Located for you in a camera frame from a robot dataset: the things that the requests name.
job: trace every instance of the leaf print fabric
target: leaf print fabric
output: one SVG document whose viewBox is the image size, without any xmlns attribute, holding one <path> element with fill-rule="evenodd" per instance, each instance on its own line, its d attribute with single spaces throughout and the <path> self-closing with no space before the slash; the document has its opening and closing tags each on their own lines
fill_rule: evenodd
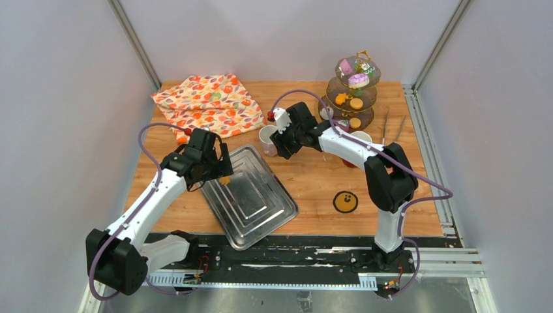
<svg viewBox="0 0 553 313">
<path fill-rule="evenodd" d="M 190 76 L 182 84 L 152 94 L 170 124 L 184 128 L 209 127 L 228 138 L 267 124 L 258 103 L 234 74 Z M 178 144 L 188 136 L 173 129 Z"/>
</svg>

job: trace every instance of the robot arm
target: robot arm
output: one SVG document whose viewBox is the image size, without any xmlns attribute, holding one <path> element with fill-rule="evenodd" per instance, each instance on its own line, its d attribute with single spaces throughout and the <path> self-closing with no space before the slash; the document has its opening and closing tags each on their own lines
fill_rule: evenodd
<svg viewBox="0 0 553 313">
<path fill-rule="evenodd" d="M 169 263 L 186 260 L 189 250 L 198 239 L 183 231 L 174 231 L 166 238 L 151 244 L 144 241 L 157 220 L 171 203 L 194 184 L 229 176 L 233 173 L 228 148 L 220 142 L 217 157 L 215 140 L 220 138 L 209 131 L 195 128 L 187 145 L 181 145 L 161 162 L 161 180 L 156 187 L 157 173 L 133 205 L 104 231 L 94 229 L 86 239 L 87 268 L 101 246 L 123 225 L 115 239 L 104 251 L 95 269 L 94 279 L 125 295 L 136 292 L 146 276 Z M 140 203 L 156 188 L 148 201 Z"/>
<path fill-rule="evenodd" d="M 384 263 L 393 261 L 403 250 L 403 240 L 398 236 L 401 208 L 413 198 L 418 182 L 368 146 L 411 169 L 401 146 L 369 142 L 362 146 L 347 140 L 345 137 L 351 135 L 340 128 L 336 133 L 329 121 L 317 123 L 304 102 L 287 110 L 276 108 L 273 113 L 278 131 L 271 135 L 271 140 L 279 156 L 289 159 L 300 148 L 312 147 L 336 155 L 365 172 L 369 196 L 378 208 L 378 230 L 373 248 L 380 252 Z M 386 168 L 392 168 L 392 172 L 388 174 Z"/>
</svg>

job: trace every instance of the donut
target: donut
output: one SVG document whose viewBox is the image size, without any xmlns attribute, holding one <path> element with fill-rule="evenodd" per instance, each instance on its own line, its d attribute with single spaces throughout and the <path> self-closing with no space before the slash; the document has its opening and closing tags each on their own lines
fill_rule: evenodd
<svg viewBox="0 0 553 313">
<path fill-rule="evenodd" d="M 369 82 L 370 80 L 368 78 L 368 75 L 363 73 L 355 74 L 348 78 L 348 84 L 350 85 L 350 88 L 353 89 L 362 88 L 368 85 Z"/>
</svg>

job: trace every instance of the wooden tabletop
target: wooden tabletop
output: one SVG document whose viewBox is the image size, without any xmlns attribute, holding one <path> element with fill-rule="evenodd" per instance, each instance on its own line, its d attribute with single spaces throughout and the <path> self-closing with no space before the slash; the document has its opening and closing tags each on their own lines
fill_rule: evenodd
<svg viewBox="0 0 553 313">
<path fill-rule="evenodd" d="M 181 82 L 165 82 L 167 89 Z M 290 89 L 308 89 L 324 95 L 327 82 L 243 82 L 252 97 L 267 112 L 282 93 Z M 386 142 L 393 141 L 401 120 L 406 119 L 403 131 L 397 141 L 405 150 L 413 169 L 426 176 L 425 167 L 411 123 L 409 110 L 402 86 L 397 82 L 377 84 L 378 97 L 374 105 L 375 120 L 365 130 L 375 142 L 381 141 L 383 119 L 389 109 Z M 278 105 L 287 108 L 303 101 L 317 116 L 316 100 L 309 95 L 296 93 L 285 97 Z M 165 122 L 161 111 L 156 109 L 152 122 Z M 259 130 L 226 138 L 229 150 L 252 144 L 262 151 L 258 139 Z M 177 143 L 173 133 L 165 127 L 150 128 L 145 139 L 146 148 L 159 161 L 172 152 Z M 286 190 L 299 206 L 298 215 L 275 233 L 310 235 L 374 235 L 376 234 L 377 209 L 368 196 L 365 175 L 358 168 L 347 168 L 337 156 L 303 148 L 289 160 L 263 155 L 268 165 L 282 182 Z M 130 189 L 127 208 L 148 187 L 155 174 L 155 167 L 144 155 L 140 157 L 134 181 Z M 358 208 L 348 214 L 339 213 L 333 206 L 337 192 L 347 190 L 359 198 Z M 430 188 L 419 183 L 415 198 L 430 196 Z M 183 230 L 190 233 L 222 233 L 217 219 L 211 212 L 200 191 L 186 192 L 179 196 L 160 218 L 154 231 Z M 406 214 L 406 235 L 443 235 L 438 214 L 433 202 L 414 205 Z"/>
</svg>

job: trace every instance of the metal tray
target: metal tray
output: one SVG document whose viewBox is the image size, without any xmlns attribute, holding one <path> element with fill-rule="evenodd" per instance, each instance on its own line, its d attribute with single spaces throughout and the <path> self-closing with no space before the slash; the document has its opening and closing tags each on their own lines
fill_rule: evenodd
<svg viewBox="0 0 553 313">
<path fill-rule="evenodd" d="M 231 246 L 245 250 L 293 219 L 298 209 L 254 146 L 232 151 L 230 160 L 230 183 L 213 179 L 201 191 Z"/>
</svg>

